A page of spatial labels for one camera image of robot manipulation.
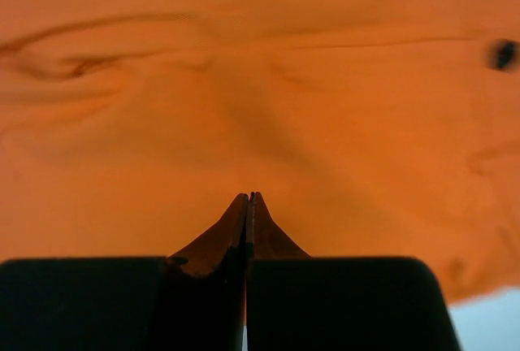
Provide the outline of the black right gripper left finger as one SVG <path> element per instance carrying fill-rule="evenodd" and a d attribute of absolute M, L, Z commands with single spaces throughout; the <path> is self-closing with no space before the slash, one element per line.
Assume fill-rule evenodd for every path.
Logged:
<path fill-rule="evenodd" d="M 239 350 L 248 198 L 169 257 L 1 265 L 4 350 Z"/>

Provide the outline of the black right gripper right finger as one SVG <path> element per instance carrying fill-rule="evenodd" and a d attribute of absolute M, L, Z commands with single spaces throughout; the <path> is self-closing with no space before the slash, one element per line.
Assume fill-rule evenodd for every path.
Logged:
<path fill-rule="evenodd" d="M 246 327 L 251 350 L 457 350 L 440 285 L 417 258 L 314 258 L 249 199 Z"/>

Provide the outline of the orange trousers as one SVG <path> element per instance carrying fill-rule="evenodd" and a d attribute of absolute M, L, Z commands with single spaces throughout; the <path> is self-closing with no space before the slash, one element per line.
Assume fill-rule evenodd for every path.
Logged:
<path fill-rule="evenodd" d="M 165 255 L 259 191 L 315 256 L 519 283 L 519 0 L 1 0 L 1 257 Z"/>

